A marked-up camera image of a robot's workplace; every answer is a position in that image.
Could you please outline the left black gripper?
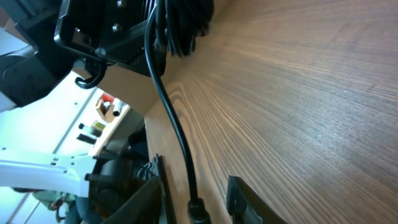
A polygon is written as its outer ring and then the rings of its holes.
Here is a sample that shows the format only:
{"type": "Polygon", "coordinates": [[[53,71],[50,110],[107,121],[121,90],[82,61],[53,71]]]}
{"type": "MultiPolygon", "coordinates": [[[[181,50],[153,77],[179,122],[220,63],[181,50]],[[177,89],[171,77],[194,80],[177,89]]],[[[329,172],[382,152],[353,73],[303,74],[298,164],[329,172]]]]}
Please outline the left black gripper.
{"type": "Polygon", "coordinates": [[[149,77],[144,35],[155,4],[147,0],[62,1],[54,41],[82,58],[149,77]]]}

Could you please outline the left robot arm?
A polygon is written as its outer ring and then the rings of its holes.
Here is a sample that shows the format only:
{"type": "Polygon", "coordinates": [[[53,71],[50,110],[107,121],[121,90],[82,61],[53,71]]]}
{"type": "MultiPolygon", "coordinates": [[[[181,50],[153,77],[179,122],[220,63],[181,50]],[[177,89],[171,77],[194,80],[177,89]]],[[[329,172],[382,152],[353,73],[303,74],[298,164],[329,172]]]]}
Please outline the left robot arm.
{"type": "MultiPolygon", "coordinates": [[[[110,65],[141,75],[145,1],[2,1],[28,46],[1,56],[1,110],[25,107],[46,97],[81,62],[90,74],[78,79],[92,88],[110,65]]],[[[163,209],[158,157],[136,176],[132,162],[116,156],[57,156],[1,150],[1,185],[56,190],[88,198],[106,223],[158,223],[163,209]]]]}

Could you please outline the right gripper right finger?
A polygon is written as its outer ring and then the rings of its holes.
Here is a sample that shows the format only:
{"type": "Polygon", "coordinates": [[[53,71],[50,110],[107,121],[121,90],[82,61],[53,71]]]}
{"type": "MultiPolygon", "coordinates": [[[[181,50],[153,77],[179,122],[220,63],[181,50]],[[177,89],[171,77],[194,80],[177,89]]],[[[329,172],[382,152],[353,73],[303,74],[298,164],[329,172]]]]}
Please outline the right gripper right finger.
{"type": "Polygon", "coordinates": [[[229,176],[226,209],[233,224],[287,224],[238,176],[229,176]]]}

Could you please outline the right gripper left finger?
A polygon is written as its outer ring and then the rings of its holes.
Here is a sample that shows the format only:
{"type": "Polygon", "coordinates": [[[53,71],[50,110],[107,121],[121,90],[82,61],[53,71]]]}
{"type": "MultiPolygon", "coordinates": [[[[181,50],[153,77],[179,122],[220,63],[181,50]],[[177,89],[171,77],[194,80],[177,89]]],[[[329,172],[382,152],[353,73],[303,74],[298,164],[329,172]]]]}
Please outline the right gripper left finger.
{"type": "Polygon", "coordinates": [[[163,157],[150,162],[152,177],[105,224],[171,224],[171,196],[163,157]]]}

